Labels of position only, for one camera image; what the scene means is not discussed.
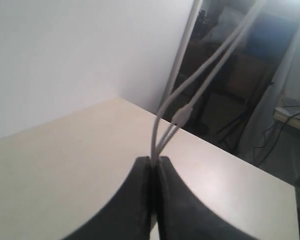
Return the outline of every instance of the white cable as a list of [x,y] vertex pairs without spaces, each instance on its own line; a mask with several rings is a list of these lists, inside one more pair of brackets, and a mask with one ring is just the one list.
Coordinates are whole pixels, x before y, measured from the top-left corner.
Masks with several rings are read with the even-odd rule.
[[[169,140],[173,137],[173,135],[177,132],[177,130],[187,122],[189,119],[193,105],[198,100],[198,97],[202,95],[204,90],[207,88],[213,77],[218,73],[222,65],[226,62],[226,60],[229,58],[230,54],[234,51],[236,46],[240,43],[242,38],[244,37],[245,33],[249,30],[257,16],[259,15],[262,7],[265,5],[266,0],[260,0],[258,3],[256,3],[252,9],[249,11],[249,13],[245,16],[244,20],[240,23],[240,25],[235,29],[235,31],[225,40],[225,42],[218,48],[218,50],[190,77],[188,78],[179,88],[177,88],[163,103],[161,108],[159,109],[156,119],[154,121],[153,130],[152,130],[152,138],[151,138],[151,158],[155,160],[160,152],[163,150],[163,148],[166,146],[166,144],[169,142]],[[163,134],[163,137],[160,140],[159,145],[156,147],[156,140],[157,140],[157,133],[158,133],[158,126],[161,117],[163,116],[164,112],[168,108],[168,106],[171,104],[171,102],[187,87],[189,86],[206,68],[209,66],[213,61],[215,61],[218,56],[224,51],[224,49],[235,39],[235,42],[230,46],[229,50],[225,53],[223,58],[221,59],[220,63],[217,64],[215,69],[212,71],[212,73],[208,76],[207,80],[203,83],[201,88],[198,90],[198,92],[194,95],[194,97],[191,99],[190,103],[188,103],[183,108],[179,109],[177,111],[176,119],[170,124],[173,126],[176,124],[176,128],[173,129],[172,133],[168,136],[169,131],[172,129],[171,126],[169,126],[168,130]]]

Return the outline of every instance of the white desk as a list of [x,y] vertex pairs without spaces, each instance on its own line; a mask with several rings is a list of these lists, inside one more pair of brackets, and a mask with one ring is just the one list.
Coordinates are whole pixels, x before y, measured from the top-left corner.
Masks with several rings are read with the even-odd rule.
[[[85,223],[135,158],[150,154],[153,121],[116,98],[1,139],[0,240],[59,240]],[[183,130],[163,154],[193,193],[237,228],[262,240],[299,239],[291,185]]]

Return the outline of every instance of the white wall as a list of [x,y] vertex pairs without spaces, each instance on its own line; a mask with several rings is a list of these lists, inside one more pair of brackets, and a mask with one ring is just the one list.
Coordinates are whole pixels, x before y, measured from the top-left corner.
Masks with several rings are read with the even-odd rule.
[[156,111],[193,0],[0,0],[0,138],[115,96]]

